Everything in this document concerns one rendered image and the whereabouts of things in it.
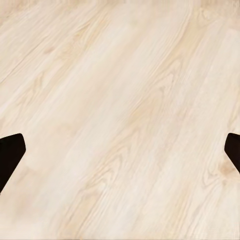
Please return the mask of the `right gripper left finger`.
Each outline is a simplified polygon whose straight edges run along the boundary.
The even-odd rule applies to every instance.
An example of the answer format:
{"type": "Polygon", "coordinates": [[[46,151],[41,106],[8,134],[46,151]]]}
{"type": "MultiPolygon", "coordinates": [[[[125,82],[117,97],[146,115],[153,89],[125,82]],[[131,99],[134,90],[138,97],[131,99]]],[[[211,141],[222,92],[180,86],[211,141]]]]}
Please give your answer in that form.
{"type": "Polygon", "coordinates": [[[0,138],[0,193],[26,152],[21,133],[0,138]]]}

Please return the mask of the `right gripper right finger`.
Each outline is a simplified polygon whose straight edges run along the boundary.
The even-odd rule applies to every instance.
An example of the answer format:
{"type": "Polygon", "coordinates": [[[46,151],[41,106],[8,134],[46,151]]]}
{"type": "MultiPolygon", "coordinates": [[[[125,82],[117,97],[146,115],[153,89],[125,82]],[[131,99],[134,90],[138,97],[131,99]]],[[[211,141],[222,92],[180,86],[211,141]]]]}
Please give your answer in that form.
{"type": "Polygon", "coordinates": [[[240,173],[240,135],[229,133],[227,135],[224,151],[240,173]]]}

